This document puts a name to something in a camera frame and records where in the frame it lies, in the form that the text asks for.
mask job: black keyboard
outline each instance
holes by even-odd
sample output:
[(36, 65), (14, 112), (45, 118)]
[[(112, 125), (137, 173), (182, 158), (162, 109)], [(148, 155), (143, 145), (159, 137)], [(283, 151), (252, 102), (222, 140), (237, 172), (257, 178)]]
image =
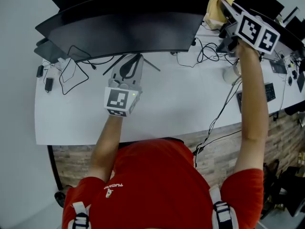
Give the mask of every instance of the black keyboard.
[[(268, 83), (265, 85), (267, 102), (275, 99), (275, 89), (273, 88), (273, 83)], [(242, 112), (242, 92), (236, 94), (238, 106), (240, 112)]]

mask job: person's left arm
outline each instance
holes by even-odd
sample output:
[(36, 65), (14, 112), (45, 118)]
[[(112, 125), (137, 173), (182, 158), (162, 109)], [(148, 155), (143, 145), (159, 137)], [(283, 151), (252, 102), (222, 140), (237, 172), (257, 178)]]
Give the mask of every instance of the person's left arm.
[(120, 142), (123, 118), (110, 115), (91, 155), (89, 177), (107, 183), (110, 179)]

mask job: forearm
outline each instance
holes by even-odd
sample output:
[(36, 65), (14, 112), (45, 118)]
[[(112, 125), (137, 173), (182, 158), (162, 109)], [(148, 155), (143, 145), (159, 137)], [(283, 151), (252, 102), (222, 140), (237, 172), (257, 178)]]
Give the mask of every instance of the forearm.
[(106, 183), (109, 181), (120, 142), (122, 122), (122, 117), (108, 117), (91, 155), (89, 176), (98, 177)]
[(240, 53), (243, 80), (243, 139), (264, 142), (268, 132), (268, 106), (262, 68), (256, 51), (244, 48)]

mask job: table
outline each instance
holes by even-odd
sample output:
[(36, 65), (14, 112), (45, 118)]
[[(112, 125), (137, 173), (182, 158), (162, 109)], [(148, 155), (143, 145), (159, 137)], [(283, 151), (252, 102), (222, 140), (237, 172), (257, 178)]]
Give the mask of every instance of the table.
[[(203, 45), (220, 39), (214, 31), (198, 31)], [(180, 64), (194, 65), (200, 44), (192, 46), (189, 52), (179, 53)], [(230, 67), (227, 61), (207, 60), (195, 67), (183, 67), (177, 63), (176, 56), (169, 52), (144, 53), (144, 57), (161, 69), (158, 72), (144, 63), (141, 79), (143, 94), (131, 116), (125, 118), (121, 142), (182, 135), (207, 130), (219, 114), (231, 89), (222, 77), (224, 69)], [(92, 60), (104, 62), (109, 58)], [(97, 65), (80, 63), (89, 75), (89, 80), (77, 86), (66, 96), (62, 95), (59, 84), (60, 72), (52, 67), (47, 77), (54, 78), (53, 89), (46, 93), (43, 77), (37, 79), (35, 96), (35, 131), (38, 145), (93, 145), (97, 142), (107, 120), (108, 112), (103, 107), (104, 88), (108, 85), (111, 71), (102, 73), (115, 61)], [(74, 71), (71, 62), (63, 77), (70, 78)], [(265, 83), (273, 83), (276, 99), (268, 103), (269, 113), (305, 100), (305, 91), (300, 93), (296, 80), (292, 86), (285, 82), (285, 75), (272, 72), (269, 61), (261, 63)], [(67, 91), (85, 79), (77, 68), (75, 75), (64, 84)], [(237, 99), (232, 98), (215, 124), (215, 128), (241, 122)]]

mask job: backpack strap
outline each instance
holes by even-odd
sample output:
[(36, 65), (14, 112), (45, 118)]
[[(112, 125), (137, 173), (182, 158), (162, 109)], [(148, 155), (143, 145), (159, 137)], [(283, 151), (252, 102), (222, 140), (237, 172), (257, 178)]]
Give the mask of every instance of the backpack strap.
[(209, 192), (213, 202), (213, 229), (238, 229), (238, 221), (235, 210), (221, 200), (218, 185), (210, 188)]
[(76, 217), (71, 220), (68, 224), (68, 229), (91, 229), (91, 223), (89, 221), (89, 205), (85, 208), (83, 202), (73, 203), (73, 208), (75, 209)]

